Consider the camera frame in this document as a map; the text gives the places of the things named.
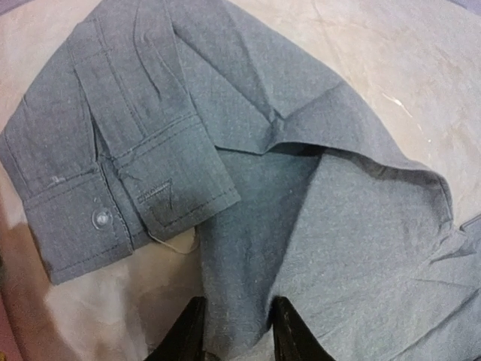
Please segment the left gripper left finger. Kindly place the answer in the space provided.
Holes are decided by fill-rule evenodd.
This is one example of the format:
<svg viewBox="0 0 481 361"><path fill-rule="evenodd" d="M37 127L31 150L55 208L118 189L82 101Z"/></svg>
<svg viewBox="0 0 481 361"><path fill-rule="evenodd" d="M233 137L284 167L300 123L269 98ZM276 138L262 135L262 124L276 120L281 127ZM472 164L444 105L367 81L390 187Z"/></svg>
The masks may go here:
<svg viewBox="0 0 481 361"><path fill-rule="evenodd" d="M204 315L206 299L193 297L159 346L145 361L202 361L205 359Z"/></svg>

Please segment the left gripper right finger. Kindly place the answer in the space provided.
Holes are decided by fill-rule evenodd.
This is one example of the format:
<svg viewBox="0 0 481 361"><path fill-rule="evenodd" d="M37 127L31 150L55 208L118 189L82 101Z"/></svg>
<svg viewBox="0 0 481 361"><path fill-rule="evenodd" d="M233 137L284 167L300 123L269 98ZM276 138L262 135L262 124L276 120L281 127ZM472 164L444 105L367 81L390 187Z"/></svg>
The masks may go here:
<svg viewBox="0 0 481 361"><path fill-rule="evenodd" d="M285 296L273 299L274 357L279 361L334 361Z"/></svg>

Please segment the grey blue button shirt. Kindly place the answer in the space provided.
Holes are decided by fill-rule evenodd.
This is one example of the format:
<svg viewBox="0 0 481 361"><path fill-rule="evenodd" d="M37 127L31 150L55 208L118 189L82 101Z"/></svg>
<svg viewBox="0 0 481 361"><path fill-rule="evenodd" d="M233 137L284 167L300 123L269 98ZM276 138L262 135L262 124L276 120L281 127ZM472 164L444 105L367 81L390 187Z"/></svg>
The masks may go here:
<svg viewBox="0 0 481 361"><path fill-rule="evenodd" d="M1 134L55 284L188 229L206 348L286 297L336 360L477 360L480 221L339 75L227 1L102 1Z"/></svg>

